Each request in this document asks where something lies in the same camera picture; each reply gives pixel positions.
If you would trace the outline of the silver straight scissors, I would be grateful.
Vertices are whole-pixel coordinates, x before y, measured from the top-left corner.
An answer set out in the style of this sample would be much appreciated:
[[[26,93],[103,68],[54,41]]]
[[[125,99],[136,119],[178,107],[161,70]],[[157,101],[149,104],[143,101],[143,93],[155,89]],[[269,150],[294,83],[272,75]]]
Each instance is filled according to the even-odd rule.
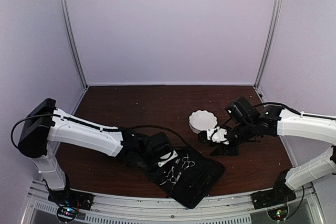
[[[167,184],[167,185],[171,185],[171,188],[173,188],[177,184],[181,176],[182,176],[182,172],[179,170],[176,170],[175,167],[172,166],[169,172],[162,178],[160,186]]]

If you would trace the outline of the silver thinning scissors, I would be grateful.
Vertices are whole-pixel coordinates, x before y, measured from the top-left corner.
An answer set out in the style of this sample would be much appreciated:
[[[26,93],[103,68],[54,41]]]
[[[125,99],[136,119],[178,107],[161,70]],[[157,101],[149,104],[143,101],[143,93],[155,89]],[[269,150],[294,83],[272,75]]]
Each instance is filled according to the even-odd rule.
[[[182,158],[182,168],[184,170],[186,170],[190,167],[193,167],[193,166],[195,166],[195,162],[190,160],[188,155],[186,155]]]

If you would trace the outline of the black zip tool case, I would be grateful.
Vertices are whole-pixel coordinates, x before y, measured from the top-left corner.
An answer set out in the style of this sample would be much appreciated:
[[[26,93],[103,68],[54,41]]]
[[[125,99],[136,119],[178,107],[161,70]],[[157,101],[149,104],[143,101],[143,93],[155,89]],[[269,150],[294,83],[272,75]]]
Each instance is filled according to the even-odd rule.
[[[226,168],[220,162],[204,157],[200,152],[184,147],[176,150],[177,158],[168,162],[163,168],[165,174],[158,179],[149,179],[166,193],[169,198],[176,200],[186,208],[195,208],[224,174]],[[195,162],[195,166],[186,170],[182,168],[182,158],[188,155],[189,159]],[[177,184],[162,185],[162,178],[174,166],[176,170],[182,172]]]

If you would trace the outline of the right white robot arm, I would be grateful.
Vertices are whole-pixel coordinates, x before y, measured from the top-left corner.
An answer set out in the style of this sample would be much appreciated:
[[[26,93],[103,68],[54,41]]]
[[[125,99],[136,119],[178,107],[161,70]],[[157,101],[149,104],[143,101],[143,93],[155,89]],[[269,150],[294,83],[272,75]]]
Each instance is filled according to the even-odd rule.
[[[331,144],[319,156],[281,172],[269,192],[272,203],[279,204],[289,196],[289,192],[335,173],[335,117],[305,114],[278,104],[267,105],[262,112],[252,106],[232,105],[226,108],[226,112],[236,123],[234,128],[207,127],[198,134],[200,142],[216,147],[213,156],[235,155],[238,145],[265,135],[303,137]]]

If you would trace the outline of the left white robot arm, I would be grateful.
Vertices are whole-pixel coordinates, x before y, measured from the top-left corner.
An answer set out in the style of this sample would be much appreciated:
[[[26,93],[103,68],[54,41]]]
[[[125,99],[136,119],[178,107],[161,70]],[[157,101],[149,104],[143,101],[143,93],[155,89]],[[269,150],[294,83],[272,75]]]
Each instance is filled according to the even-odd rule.
[[[76,197],[68,188],[65,172],[60,168],[53,142],[66,143],[98,151],[127,164],[157,170],[177,157],[165,133],[153,136],[133,129],[105,126],[70,115],[47,98],[13,128],[23,125],[18,142],[12,144],[24,156],[31,158],[48,187],[64,205],[71,205]]]

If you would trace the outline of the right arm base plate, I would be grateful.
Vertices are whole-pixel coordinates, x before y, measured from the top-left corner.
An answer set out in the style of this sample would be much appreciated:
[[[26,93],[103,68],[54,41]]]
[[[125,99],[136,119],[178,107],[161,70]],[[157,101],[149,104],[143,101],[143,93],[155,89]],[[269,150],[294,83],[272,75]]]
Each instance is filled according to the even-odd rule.
[[[292,191],[284,193],[283,191],[275,189],[258,191],[251,194],[254,209],[262,209],[285,204],[286,202],[295,200],[296,198],[296,194]]]

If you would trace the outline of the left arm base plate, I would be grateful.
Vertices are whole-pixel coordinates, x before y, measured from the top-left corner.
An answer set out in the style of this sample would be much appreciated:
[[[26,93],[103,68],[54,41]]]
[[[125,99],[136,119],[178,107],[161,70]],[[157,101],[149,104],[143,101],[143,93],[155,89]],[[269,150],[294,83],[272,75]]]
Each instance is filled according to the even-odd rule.
[[[48,200],[57,205],[70,206],[81,210],[90,210],[94,195],[75,190],[51,190]]]

